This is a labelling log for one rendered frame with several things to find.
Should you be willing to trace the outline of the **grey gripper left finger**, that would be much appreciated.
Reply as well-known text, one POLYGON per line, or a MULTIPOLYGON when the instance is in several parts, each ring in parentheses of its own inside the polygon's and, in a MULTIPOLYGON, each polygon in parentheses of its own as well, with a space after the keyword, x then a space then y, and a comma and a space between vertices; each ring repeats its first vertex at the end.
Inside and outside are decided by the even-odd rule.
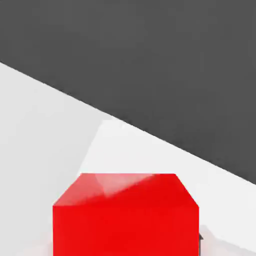
POLYGON ((31 230, 20 237, 19 256, 53 256, 51 231, 31 230))

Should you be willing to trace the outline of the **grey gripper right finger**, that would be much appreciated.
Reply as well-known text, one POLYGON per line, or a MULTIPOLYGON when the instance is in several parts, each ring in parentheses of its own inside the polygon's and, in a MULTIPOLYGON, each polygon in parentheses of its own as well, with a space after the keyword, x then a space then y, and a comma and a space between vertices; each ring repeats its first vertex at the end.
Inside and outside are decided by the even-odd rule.
POLYGON ((216 238, 206 225, 199 226, 199 233, 203 238, 200 256, 256 256, 256 252, 216 238))

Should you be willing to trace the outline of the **small red cube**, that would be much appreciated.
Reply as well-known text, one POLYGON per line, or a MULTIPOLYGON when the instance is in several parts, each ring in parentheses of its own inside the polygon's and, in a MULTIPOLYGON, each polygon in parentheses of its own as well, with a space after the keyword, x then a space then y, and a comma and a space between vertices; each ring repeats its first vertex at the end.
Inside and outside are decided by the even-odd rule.
POLYGON ((174 173, 83 173, 52 207, 52 256, 199 256, 199 206, 174 173))

